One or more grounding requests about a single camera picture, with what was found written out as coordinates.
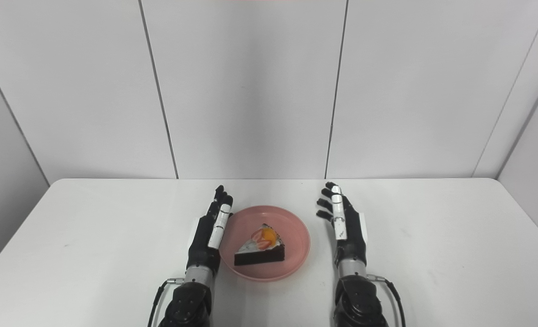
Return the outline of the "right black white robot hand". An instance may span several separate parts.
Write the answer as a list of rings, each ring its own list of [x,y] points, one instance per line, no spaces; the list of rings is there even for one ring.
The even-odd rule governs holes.
[[[316,201],[319,210],[315,215],[328,221],[333,227],[335,265],[339,266],[346,260],[360,262],[366,267],[367,247],[358,211],[334,182],[326,182],[321,194],[322,197]]]

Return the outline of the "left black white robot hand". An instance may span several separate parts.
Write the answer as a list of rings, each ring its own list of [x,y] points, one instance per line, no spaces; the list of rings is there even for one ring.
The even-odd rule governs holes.
[[[220,267],[219,247],[223,240],[224,230],[232,217],[234,199],[225,191],[223,185],[215,189],[213,201],[207,213],[198,221],[194,239],[188,250],[186,268],[207,267],[215,277]]]

